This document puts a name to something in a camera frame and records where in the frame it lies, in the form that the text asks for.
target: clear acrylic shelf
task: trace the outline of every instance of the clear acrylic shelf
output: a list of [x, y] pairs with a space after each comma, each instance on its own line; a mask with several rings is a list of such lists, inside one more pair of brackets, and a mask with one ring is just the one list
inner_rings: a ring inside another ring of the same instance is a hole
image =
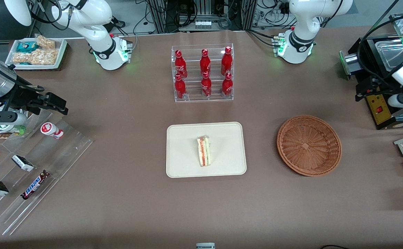
[[[211, 45], [187, 45], [187, 46], [172, 46], [171, 51], [171, 68], [172, 68], [172, 79], [173, 79], [173, 89], [174, 89], [174, 99], [175, 102], [195, 102], [195, 101], [232, 101], [233, 100], [233, 87], [232, 94], [228, 97], [223, 97], [222, 83], [225, 77], [221, 75], [221, 59], [225, 53], [225, 47], [230, 46], [232, 48], [232, 80], [233, 85], [235, 85], [234, 80], [234, 68], [235, 58], [233, 56], [234, 49], [233, 44], [211, 44]], [[212, 95], [208, 98], [201, 95], [201, 73], [200, 73], [200, 59], [201, 50], [207, 49], [209, 52], [209, 58], [211, 60], [211, 81], [212, 81]], [[186, 99], [179, 99], [175, 90], [175, 51], [181, 50], [184, 60], [186, 61], [187, 67], [187, 78], [184, 79], [186, 83]]]
[[[11, 136], [0, 145], [0, 181], [9, 190], [9, 194], [0, 196], [0, 210], [5, 209], [0, 215], [0, 232], [3, 235], [12, 234], [17, 229], [92, 143], [63, 120], [56, 122], [50, 117], [51, 112], [48, 111], [33, 115], [25, 136]], [[56, 140], [38, 132], [46, 121], [55, 123], [64, 131], [64, 136]], [[16, 154], [26, 158], [35, 168], [31, 172], [22, 170], [12, 161], [12, 156]], [[43, 170], [51, 175], [29, 199], [23, 200], [20, 194]]]

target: brown tablecloth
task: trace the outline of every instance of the brown tablecloth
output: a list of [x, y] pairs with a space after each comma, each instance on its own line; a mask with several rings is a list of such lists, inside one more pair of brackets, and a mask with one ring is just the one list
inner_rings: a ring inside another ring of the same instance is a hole
[[[374, 129], [338, 55], [367, 29], [321, 30], [301, 65], [222, 31], [140, 37], [130, 64], [105, 71], [85, 40], [69, 40], [62, 71], [19, 75], [66, 99], [64, 120], [94, 143], [0, 248], [403, 248], [403, 158], [392, 144], [403, 129]], [[176, 104], [171, 46], [221, 43], [235, 46], [235, 100]], [[302, 114], [341, 139], [341, 163], [324, 177], [298, 175], [276, 151], [278, 128]], [[226, 121], [243, 126], [244, 175], [166, 175], [168, 126]]]

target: coca-cola bottle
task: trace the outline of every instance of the coca-cola bottle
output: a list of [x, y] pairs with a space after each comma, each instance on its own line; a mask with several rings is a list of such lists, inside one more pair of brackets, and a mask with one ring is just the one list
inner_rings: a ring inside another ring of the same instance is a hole
[[201, 79], [201, 94], [204, 97], [209, 97], [212, 93], [212, 81], [209, 79], [209, 72], [203, 72], [201, 76], [203, 77]]
[[230, 52], [232, 51], [231, 47], [226, 47], [225, 48], [225, 54], [223, 55], [223, 58], [221, 59], [221, 75], [225, 75], [225, 73], [230, 72], [232, 68], [232, 55]]
[[184, 78], [187, 78], [186, 61], [181, 55], [181, 50], [175, 51], [175, 69], [178, 74], [181, 74]]
[[187, 98], [186, 84], [184, 83], [181, 74], [175, 75], [175, 90], [177, 98], [179, 99]]
[[211, 59], [208, 56], [208, 50], [201, 50], [201, 60], [200, 60], [200, 72], [203, 74], [204, 72], [211, 73]]
[[225, 75], [225, 80], [223, 80], [221, 95], [223, 97], [229, 97], [230, 94], [232, 93], [232, 87], [233, 87], [232, 74], [227, 72]]

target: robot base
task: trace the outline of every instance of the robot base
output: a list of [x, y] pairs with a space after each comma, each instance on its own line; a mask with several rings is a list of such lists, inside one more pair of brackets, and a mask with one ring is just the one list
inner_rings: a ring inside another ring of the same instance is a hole
[[304, 52], [298, 52], [296, 48], [290, 43], [289, 36], [292, 33], [292, 30], [287, 30], [285, 33], [280, 33], [278, 35], [279, 41], [274, 44], [279, 45], [279, 48], [274, 48], [274, 52], [276, 51], [275, 56], [279, 56], [283, 58], [288, 63], [299, 64], [306, 60], [306, 58], [311, 54], [313, 44], [309, 47], [309, 49]]
[[114, 37], [113, 39], [116, 42], [116, 49], [109, 58], [101, 59], [94, 53], [97, 62], [106, 70], [115, 70], [123, 66], [124, 63], [130, 63], [132, 56], [132, 43], [128, 44], [126, 40], [119, 37]]

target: white plate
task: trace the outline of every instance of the white plate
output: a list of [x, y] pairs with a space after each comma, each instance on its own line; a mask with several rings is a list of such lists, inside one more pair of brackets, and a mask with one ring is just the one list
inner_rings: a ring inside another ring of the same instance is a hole
[[[201, 167], [197, 137], [208, 135], [212, 163]], [[238, 122], [169, 126], [166, 174], [170, 178], [242, 175], [246, 172], [243, 128]]]

